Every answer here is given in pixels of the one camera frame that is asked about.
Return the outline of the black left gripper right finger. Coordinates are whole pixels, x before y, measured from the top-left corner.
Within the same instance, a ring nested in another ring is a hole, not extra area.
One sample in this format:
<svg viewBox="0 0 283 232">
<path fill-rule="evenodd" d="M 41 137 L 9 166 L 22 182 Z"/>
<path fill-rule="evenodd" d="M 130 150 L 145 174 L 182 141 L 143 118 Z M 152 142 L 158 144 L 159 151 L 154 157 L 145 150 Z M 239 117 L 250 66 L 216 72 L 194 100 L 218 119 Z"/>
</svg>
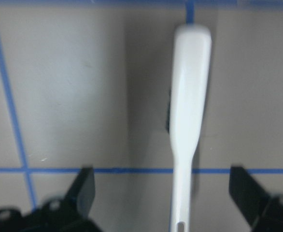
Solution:
<svg viewBox="0 0 283 232">
<path fill-rule="evenodd" d="M 242 166 L 231 166 L 229 195 L 247 221 L 253 225 L 269 201 L 269 193 Z"/>
</svg>

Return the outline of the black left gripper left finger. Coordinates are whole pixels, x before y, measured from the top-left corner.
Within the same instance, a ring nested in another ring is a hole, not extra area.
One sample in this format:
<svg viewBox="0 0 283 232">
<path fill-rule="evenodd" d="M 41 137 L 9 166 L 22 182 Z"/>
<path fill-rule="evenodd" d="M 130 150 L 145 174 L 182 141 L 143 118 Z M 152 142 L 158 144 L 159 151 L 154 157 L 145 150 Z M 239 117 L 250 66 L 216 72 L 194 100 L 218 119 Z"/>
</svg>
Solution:
<svg viewBox="0 0 283 232">
<path fill-rule="evenodd" d="M 83 167 L 67 191 L 65 200 L 81 217 L 88 218 L 94 198 L 94 169 L 91 166 Z"/>
</svg>

